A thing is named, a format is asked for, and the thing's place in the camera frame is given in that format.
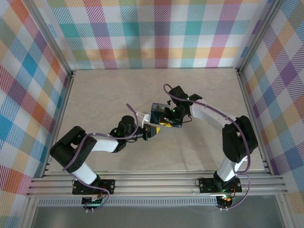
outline marble floor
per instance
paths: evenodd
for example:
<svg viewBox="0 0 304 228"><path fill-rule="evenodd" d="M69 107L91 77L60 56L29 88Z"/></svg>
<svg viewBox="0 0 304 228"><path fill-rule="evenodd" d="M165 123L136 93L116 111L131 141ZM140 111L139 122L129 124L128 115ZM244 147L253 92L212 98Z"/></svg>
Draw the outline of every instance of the marble floor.
<svg viewBox="0 0 304 228"><path fill-rule="evenodd" d="M248 116L234 69L79 70L58 138L75 125L87 133L109 133L122 116L132 115L126 103L136 111L150 112L153 102L169 100L164 83L180 85L189 95L197 93L225 113ZM221 134L193 119L181 129L163 127L147 142L129 143L119 153L91 152L86 161L94 171L216 170L223 158ZM251 170L263 169L258 149L251 161ZM53 159L50 170L61 169Z"/></svg>

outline metal grate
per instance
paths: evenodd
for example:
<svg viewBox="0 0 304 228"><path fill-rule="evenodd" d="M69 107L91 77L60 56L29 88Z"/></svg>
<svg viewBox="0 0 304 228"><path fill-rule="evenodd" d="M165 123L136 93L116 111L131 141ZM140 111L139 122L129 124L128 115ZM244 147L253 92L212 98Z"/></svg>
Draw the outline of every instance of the metal grate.
<svg viewBox="0 0 304 228"><path fill-rule="evenodd" d="M112 196L105 205L107 206L141 206L141 207L176 207L176 206L214 206L217 203L215 196L192 197L114 197ZM81 206L81 198L67 197L60 199L40 198L38 207L74 207Z"/></svg>

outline beige tabletop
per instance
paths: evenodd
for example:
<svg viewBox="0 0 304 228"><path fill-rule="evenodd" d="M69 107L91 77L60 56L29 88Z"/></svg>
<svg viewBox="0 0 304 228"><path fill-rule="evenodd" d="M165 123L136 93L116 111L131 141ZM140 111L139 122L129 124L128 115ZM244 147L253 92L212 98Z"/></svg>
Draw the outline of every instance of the beige tabletop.
<svg viewBox="0 0 304 228"><path fill-rule="evenodd" d="M109 133L132 115L126 103L139 112L150 112L153 102L166 104L164 83L180 85L227 114L248 116L234 69L84 70L75 75L58 138L76 125ZM86 162L94 171L216 170L223 158L221 133L194 118L180 129L161 128L147 142L128 143L119 153L91 152ZM251 170L264 169L258 149L251 161ZM50 170L61 169L53 159Z"/></svg>

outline purple cable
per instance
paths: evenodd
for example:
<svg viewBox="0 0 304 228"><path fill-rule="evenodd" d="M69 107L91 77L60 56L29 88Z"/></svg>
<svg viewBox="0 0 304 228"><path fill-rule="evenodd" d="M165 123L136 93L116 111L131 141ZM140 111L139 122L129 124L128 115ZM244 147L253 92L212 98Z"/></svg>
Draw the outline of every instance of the purple cable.
<svg viewBox="0 0 304 228"><path fill-rule="evenodd" d="M74 157L69 161L69 163L63 168L62 171L67 170L68 167L70 167L70 166L73 164L73 162L76 160L77 156L78 156L79 153L80 153L80 149L81 149L81 147L83 146L83 144L84 144L84 142L85 142L85 140L86 140L87 137L89 137L89 136L91 136L91 135L96 135L96 136L102 136L102 137L111 138L111 139L128 139L130 136L133 136L133 135L136 133L136 131L137 131L137 129L138 129L138 118L137 118L136 112L134 111L134 109L133 109L129 104L126 104L126 105L127 105L128 109L130 109L131 112L133 112L134 115L135 115L135 119L136 119L136 128L135 128L134 132L133 132L132 134L126 136L126 137L121 137L121 138L119 138L119 137L112 137L112 136L110 136L110 135L108 135L108 134L102 134L102 133L89 133L89 134L87 134L87 135L82 139L81 143L79 144L79 147L78 147L78 149L77 149L77 151L76 151Z"/></svg>
<svg viewBox="0 0 304 228"><path fill-rule="evenodd" d="M84 183L82 180L78 179L77 176L75 176L75 175L73 175L73 174L71 174L71 175L72 175L73 177L75 177L80 183L82 183L83 185L86 185L86 186L89 187L89 188L92 188L92 189L100 189L100 190L106 192L106 194L107 194L106 199L103 201L102 204L100 204L100 205L99 205L97 208L95 208L94 210L100 209L100 208L108 201L108 199L109 199L109 197L110 197L110 192L108 191L108 189L104 189L104 188L100 188L100 187L95 187L95 186L86 184L86 183Z"/></svg>
<svg viewBox="0 0 304 228"><path fill-rule="evenodd" d="M244 141L244 144L245 144L248 163L247 163L247 167L246 167L246 169L245 169L244 171L235 172L235 174L236 174L236 175L244 175L244 176L246 176L246 177L248 178L248 190L247 190L246 194L244 195L244 197L241 199L241 201L240 201L239 203L237 203L236 205L234 205L234 206L232 206L232 207L230 207L230 208L228 208L228 209L233 209L233 208L235 208L236 206L240 205L240 204L244 201L244 199L247 197L247 195L248 195L248 193L249 193L250 186L251 186L250 178L245 174L245 173L248 172L248 170L249 170L249 168L250 168L251 160L250 160L250 151L249 151L249 147L248 147L248 144L247 144L247 141L246 141L246 138L245 138L245 135L244 135L243 131L242 131L241 128L237 125L236 122L234 122L230 117L228 117L226 114L222 113L221 111L217 110L216 108L211 107L211 106L209 106L209 105L207 105L207 104L203 104L203 103L198 102L198 101L186 100L186 99L181 99L181 98L175 97L175 96L171 95L171 94L166 90L166 86L168 86L170 89L172 89L172 87L171 87L169 84L164 84L164 85L163 85L163 89L164 89L165 93L168 94L171 98L174 98L174 99L176 99L176 100L178 100L178 101L186 101L186 102L192 102L192 103L194 103L194 104L202 105L202 106L204 106L204 107L206 107L206 108L208 108L208 109L210 109L210 110L212 110L212 111L218 113L219 115L223 116L224 118L226 118L227 120L229 120L230 122L232 122L232 123L235 125L235 127L238 129L238 131L239 131L239 133L240 133L240 135L241 135L241 137L242 137L242 139L243 139L243 141Z"/></svg>

